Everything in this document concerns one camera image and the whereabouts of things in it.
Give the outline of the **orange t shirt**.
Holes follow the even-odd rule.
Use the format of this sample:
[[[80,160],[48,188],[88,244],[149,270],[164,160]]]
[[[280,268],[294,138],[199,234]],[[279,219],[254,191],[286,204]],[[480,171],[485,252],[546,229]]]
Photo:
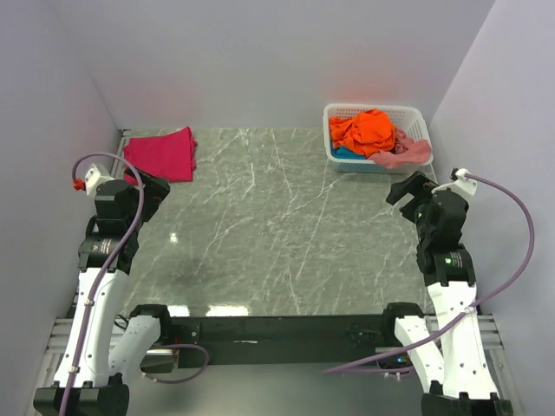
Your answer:
[[[351,118],[329,119],[331,147],[347,147],[368,159],[395,146],[395,124],[382,110],[372,108]]]

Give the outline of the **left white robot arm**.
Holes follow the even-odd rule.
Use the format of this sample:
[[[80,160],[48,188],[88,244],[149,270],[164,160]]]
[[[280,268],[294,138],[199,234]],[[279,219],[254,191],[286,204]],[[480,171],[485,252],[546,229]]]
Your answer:
[[[173,338],[164,305],[140,305],[131,313],[118,341],[115,318],[131,264],[139,249],[141,226],[170,192],[167,180],[138,171],[140,183],[115,179],[91,165],[73,187],[95,202],[78,254],[75,314],[60,366],[51,386],[36,389],[33,407],[41,415],[124,415],[130,380],[150,347]]]

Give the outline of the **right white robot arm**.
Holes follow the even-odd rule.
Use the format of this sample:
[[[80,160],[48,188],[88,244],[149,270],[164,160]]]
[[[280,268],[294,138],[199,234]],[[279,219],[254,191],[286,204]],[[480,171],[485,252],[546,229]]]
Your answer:
[[[417,264],[434,305],[437,341],[408,351],[422,384],[424,415],[511,415],[513,405],[496,387],[483,348],[473,261],[460,239],[468,198],[476,186],[458,178],[437,185],[422,172],[395,183],[386,200],[417,230]]]

